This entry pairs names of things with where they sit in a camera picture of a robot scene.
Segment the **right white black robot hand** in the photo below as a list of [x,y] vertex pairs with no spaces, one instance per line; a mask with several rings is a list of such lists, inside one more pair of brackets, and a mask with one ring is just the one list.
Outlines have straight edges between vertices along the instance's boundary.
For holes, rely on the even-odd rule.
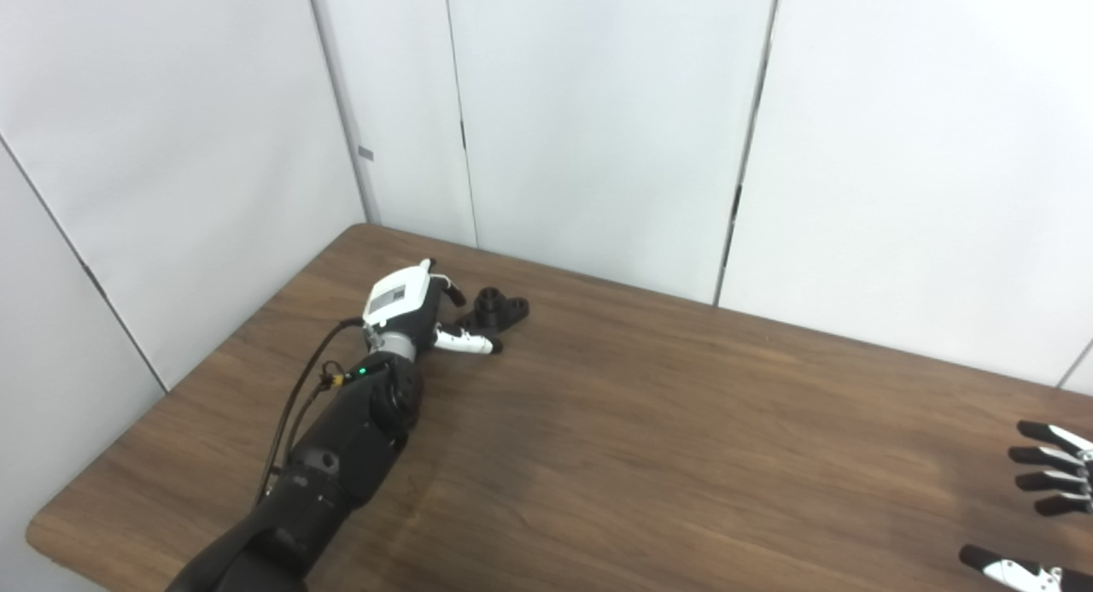
[[[1044,518],[1073,513],[1090,516],[1090,472],[1092,443],[1086,437],[1046,422],[1019,421],[1020,435],[1038,441],[1038,447],[1011,447],[1008,458],[1022,465],[1038,466],[1014,477],[1022,492],[1047,492],[1034,504]],[[959,561],[1011,591],[1090,591],[1092,576],[1081,570],[1019,560],[990,549],[967,544],[959,550]]]

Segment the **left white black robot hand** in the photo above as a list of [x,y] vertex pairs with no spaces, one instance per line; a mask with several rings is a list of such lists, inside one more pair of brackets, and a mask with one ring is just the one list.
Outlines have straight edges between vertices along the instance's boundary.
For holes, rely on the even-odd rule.
[[362,327],[372,351],[387,352],[406,362],[434,348],[473,355],[498,355],[500,339],[475,335],[465,328],[440,322],[440,301],[457,308],[467,297],[453,280],[432,272],[435,261],[425,258],[377,281],[363,309]]

